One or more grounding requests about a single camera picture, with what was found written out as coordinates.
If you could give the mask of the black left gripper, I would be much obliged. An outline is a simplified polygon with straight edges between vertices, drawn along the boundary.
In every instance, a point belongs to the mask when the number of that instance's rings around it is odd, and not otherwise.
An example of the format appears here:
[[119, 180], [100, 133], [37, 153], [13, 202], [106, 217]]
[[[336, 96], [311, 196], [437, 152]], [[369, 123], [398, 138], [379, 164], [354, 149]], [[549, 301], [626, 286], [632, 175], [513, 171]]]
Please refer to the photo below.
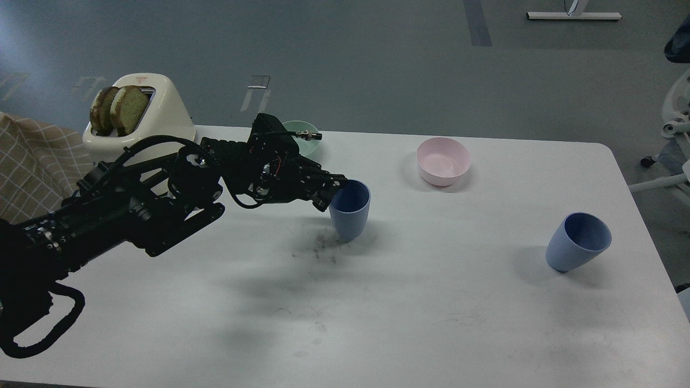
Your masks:
[[288, 131], [274, 115], [259, 113], [246, 141], [218, 142], [221, 178], [239, 206], [258, 208], [304, 200], [320, 212], [328, 209], [348, 178], [301, 156], [295, 137], [310, 140], [312, 135]]

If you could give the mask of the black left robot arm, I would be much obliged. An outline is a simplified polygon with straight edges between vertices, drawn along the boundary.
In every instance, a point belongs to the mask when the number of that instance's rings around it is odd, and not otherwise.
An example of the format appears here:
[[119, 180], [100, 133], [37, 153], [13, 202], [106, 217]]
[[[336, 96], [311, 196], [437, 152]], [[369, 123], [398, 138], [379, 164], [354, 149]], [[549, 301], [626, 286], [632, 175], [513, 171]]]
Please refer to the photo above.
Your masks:
[[70, 273], [124, 241], [156, 257], [224, 213], [227, 190], [245, 209], [310, 201], [325, 211], [348, 180], [300, 155], [273, 115], [259, 113], [246, 142], [172, 135], [140, 140], [100, 162], [56, 211], [19, 224], [2, 220], [2, 351], [30, 358], [51, 347], [83, 311]]

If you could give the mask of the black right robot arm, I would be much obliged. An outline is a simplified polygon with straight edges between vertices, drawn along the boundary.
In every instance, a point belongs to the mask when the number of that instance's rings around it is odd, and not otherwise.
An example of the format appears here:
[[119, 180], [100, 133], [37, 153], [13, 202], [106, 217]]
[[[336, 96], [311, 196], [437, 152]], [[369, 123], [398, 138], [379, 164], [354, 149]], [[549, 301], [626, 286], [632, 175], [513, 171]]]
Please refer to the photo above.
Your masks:
[[689, 64], [689, 25], [690, 17], [683, 20], [664, 47], [665, 58], [676, 64]]

